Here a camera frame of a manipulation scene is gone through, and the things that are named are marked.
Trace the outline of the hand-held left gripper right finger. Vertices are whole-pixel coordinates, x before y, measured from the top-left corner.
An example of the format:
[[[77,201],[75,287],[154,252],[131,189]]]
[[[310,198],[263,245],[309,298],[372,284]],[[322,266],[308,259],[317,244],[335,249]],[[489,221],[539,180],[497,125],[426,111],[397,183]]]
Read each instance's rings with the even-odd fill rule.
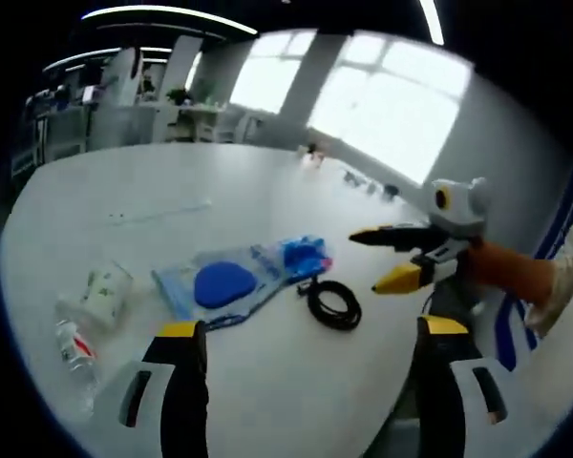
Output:
[[[532,438],[514,374],[478,351],[461,323],[417,319],[412,366],[420,457],[521,457]]]

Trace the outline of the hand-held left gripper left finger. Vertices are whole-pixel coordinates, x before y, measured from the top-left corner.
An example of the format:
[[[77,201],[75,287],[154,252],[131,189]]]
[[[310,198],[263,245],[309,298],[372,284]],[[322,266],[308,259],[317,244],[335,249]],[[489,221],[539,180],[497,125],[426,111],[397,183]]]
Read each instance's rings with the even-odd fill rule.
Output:
[[[207,353],[200,321],[169,323],[95,398],[94,457],[206,457]]]

